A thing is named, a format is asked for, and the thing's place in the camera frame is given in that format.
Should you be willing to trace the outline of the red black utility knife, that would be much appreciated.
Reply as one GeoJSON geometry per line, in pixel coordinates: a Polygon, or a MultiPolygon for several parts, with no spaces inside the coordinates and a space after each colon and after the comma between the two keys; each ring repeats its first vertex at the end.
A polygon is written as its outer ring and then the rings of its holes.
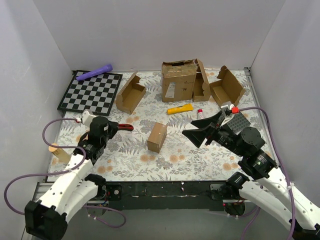
{"type": "Polygon", "coordinates": [[[127,123],[120,123],[117,126],[118,131],[129,131],[132,132],[134,130],[134,127],[131,124],[127,123]]]}

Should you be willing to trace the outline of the small cardboard box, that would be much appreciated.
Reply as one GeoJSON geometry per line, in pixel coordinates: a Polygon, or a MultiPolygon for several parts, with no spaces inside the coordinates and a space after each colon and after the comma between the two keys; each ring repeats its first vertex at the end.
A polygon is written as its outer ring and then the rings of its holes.
{"type": "Polygon", "coordinates": [[[159,153],[167,136],[167,125],[156,122],[147,140],[149,151],[159,153]]]}

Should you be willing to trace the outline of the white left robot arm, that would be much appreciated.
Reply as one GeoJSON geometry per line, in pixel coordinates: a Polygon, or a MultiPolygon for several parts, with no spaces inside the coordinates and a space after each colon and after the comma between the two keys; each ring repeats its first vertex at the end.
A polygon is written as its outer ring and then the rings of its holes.
{"type": "Polygon", "coordinates": [[[89,132],[81,137],[64,173],[38,201],[29,201],[24,208],[26,232],[42,240],[62,239],[72,217],[89,200],[104,200],[109,194],[106,180],[90,171],[119,123],[103,116],[83,116],[81,123],[89,126],[89,132]]]}

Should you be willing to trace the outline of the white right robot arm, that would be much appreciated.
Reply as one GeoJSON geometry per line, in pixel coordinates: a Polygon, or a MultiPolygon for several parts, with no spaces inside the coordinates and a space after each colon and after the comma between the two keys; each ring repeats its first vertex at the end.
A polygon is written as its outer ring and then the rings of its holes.
{"type": "Polygon", "coordinates": [[[216,142],[241,157],[237,164],[242,171],[234,173],[212,195],[215,199],[249,200],[285,226],[289,238],[318,240],[320,208],[296,188],[282,164],[262,150],[266,142],[256,128],[232,131],[228,122],[240,112],[237,107],[221,110],[212,117],[192,121],[195,128],[182,131],[197,148],[216,142]]]}

